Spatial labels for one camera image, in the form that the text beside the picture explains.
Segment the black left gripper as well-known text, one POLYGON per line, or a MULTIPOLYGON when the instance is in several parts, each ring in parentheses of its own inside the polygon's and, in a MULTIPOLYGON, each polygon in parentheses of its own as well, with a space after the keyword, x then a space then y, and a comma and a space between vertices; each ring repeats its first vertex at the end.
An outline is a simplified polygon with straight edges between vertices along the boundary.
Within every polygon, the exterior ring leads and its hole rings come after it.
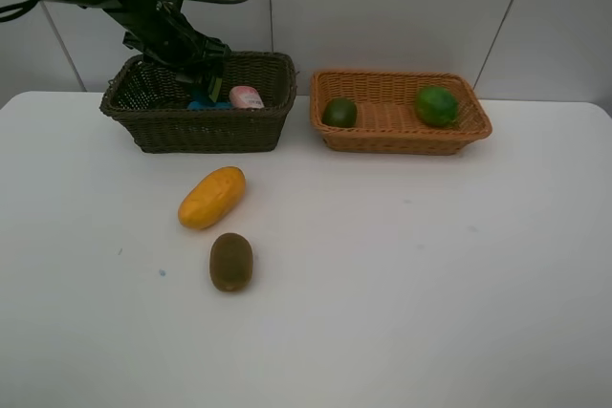
POLYGON ((194 29, 182 13, 182 6, 182 1, 123 2, 122 44, 173 68, 179 83, 206 88, 210 81, 223 77, 231 48, 194 29))

